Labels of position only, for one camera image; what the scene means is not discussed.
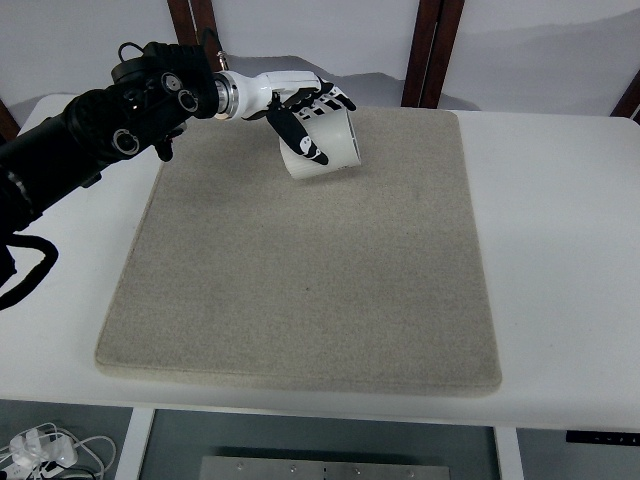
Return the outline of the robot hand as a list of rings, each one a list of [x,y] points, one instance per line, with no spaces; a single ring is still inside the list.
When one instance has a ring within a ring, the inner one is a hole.
[[[320,166],[329,156],[312,139],[303,123],[341,110],[354,111],[353,101],[334,83],[311,71],[272,71],[255,77],[230,74],[237,93],[230,104],[233,118],[264,118],[299,158]]]

